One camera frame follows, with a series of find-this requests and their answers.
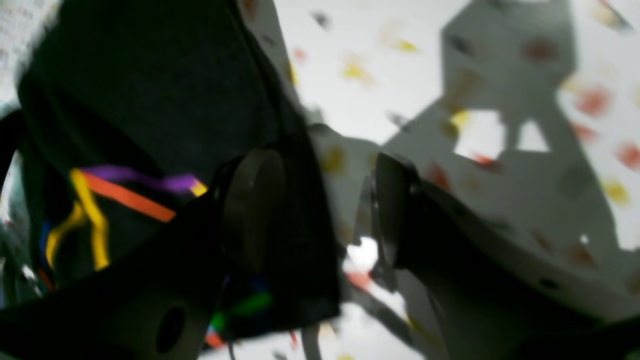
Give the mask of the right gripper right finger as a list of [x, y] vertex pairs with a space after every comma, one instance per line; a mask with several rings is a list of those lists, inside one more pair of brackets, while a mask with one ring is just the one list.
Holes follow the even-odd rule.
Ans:
[[425, 285], [452, 360], [637, 360], [639, 317], [606, 322], [545, 292], [569, 287], [549, 275], [526, 285], [473, 238], [498, 241], [477, 216], [380, 153], [372, 212], [381, 259]]

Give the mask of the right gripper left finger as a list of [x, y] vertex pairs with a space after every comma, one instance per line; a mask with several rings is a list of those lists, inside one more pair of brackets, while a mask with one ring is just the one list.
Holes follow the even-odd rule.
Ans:
[[3, 360], [196, 360], [219, 286], [265, 266], [281, 155], [256, 148], [123, 259], [1, 312]]

